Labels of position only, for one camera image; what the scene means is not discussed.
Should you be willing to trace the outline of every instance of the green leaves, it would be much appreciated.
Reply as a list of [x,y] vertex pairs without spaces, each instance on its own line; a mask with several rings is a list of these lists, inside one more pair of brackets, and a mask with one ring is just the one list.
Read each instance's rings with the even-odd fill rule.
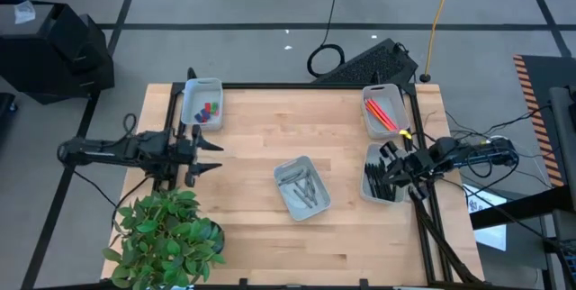
[[123,215],[124,217],[131,217],[134,211],[130,207],[123,207],[118,209],[118,213]]
[[122,252],[103,249],[106,259],[119,263],[112,281],[132,290],[185,287],[200,277],[207,281],[214,264],[226,261],[216,250],[223,246],[220,226],[200,219],[196,194],[160,189],[118,209]]
[[151,232],[158,227],[158,222],[146,220],[136,227],[139,232]]
[[178,245],[178,243],[175,240],[169,240],[166,247],[168,249],[168,253],[172,255],[180,254],[180,245]]
[[104,258],[106,258],[108,260],[118,262],[118,263],[120,263],[122,261],[122,257],[120,256],[120,253],[118,253],[114,249],[102,249],[102,254],[104,255]]

